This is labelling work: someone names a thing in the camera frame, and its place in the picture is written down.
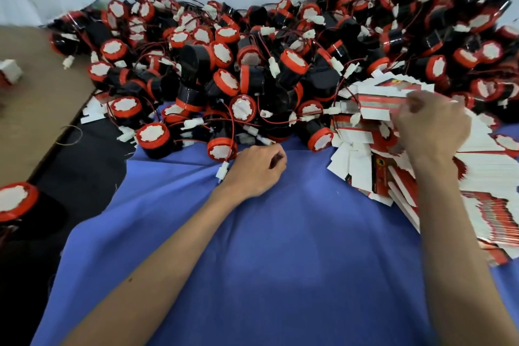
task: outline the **black table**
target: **black table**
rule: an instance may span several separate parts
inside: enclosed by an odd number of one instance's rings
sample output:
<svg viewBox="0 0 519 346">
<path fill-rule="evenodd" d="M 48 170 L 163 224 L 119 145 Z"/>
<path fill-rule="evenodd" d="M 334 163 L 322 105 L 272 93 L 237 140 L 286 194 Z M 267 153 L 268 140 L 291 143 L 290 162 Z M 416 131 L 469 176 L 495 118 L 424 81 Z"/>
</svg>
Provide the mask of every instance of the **black table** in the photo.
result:
<svg viewBox="0 0 519 346">
<path fill-rule="evenodd" d="M 106 208 L 125 177 L 125 160 L 135 150 L 116 140 L 121 133 L 108 119 L 75 125 L 83 131 L 81 140 L 56 146 L 29 180 L 64 205 L 67 223 L 48 238 L 10 241 L 0 251 L 0 334 L 22 329 L 9 346 L 31 342 L 70 231 Z M 60 142 L 73 143 L 80 135 L 78 129 L 69 128 Z M 0 335 L 0 344 L 7 346 L 2 339 Z"/>
</svg>

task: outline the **blue fabric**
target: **blue fabric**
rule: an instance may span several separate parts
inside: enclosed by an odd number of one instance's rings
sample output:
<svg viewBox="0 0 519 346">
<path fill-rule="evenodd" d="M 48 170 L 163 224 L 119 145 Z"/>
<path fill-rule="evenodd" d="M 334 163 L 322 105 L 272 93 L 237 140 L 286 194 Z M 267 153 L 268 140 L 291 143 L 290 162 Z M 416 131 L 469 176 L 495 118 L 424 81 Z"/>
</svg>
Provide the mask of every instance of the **blue fabric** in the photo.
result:
<svg viewBox="0 0 519 346">
<path fill-rule="evenodd" d="M 433 344 L 406 217 L 329 172 L 332 148 L 283 146 L 279 183 L 224 221 L 149 344 Z M 59 344 L 198 210 L 218 167 L 202 144 L 161 161 L 138 149 L 107 209 L 70 234 L 32 344 Z M 519 324 L 519 260 L 492 273 Z"/>
</svg>

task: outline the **stack of cards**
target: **stack of cards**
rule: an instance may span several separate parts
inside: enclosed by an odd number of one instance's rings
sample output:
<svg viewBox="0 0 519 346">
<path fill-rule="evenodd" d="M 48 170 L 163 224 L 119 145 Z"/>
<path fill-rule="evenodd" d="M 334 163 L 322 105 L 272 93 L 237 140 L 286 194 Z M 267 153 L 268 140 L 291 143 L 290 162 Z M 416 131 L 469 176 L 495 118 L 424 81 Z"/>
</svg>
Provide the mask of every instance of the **stack of cards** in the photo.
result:
<svg viewBox="0 0 519 346">
<path fill-rule="evenodd" d="M 420 231 L 418 185 L 391 114 L 405 102 L 407 93 L 433 92 L 433 85 L 377 71 L 373 78 L 348 89 L 339 95 L 350 99 L 353 93 L 360 109 L 350 106 L 351 115 L 334 115 L 332 144 L 337 150 L 328 170 L 371 199 L 386 205 L 396 202 Z M 492 137 L 492 123 L 465 111 L 472 128 L 455 157 L 460 191 L 489 263 L 503 264 L 519 257 L 519 163 Z"/>
</svg>

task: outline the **brown cardboard surface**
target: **brown cardboard surface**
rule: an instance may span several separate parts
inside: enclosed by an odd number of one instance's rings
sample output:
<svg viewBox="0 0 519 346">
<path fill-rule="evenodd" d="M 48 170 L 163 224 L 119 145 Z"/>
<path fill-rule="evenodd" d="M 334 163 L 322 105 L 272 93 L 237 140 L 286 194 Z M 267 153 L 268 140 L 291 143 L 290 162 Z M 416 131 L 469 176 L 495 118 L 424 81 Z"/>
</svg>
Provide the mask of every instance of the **brown cardboard surface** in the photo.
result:
<svg viewBox="0 0 519 346">
<path fill-rule="evenodd" d="M 0 88 L 0 186 L 26 180 L 94 90 L 89 58 L 64 70 L 40 28 L 0 26 L 0 61 L 23 70 L 17 85 Z"/>
</svg>

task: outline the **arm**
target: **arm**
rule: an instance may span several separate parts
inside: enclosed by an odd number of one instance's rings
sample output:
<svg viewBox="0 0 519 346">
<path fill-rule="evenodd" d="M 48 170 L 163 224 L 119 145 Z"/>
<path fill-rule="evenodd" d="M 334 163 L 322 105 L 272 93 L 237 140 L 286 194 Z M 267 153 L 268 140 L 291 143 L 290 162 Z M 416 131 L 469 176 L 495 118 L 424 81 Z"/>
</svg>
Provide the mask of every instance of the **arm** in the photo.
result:
<svg viewBox="0 0 519 346">
<path fill-rule="evenodd" d="M 460 103 L 412 93 L 395 120 L 418 183 L 425 294 L 446 345 L 517 345 L 458 187 L 452 158 L 470 133 Z"/>
<path fill-rule="evenodd" d="M 270 189 L 286 164 L 280 145 L 241 152 L 205 205 L 108 294 L 63 345 L 146 344 L 219 225 L 245 199 Z"/>
</svg>

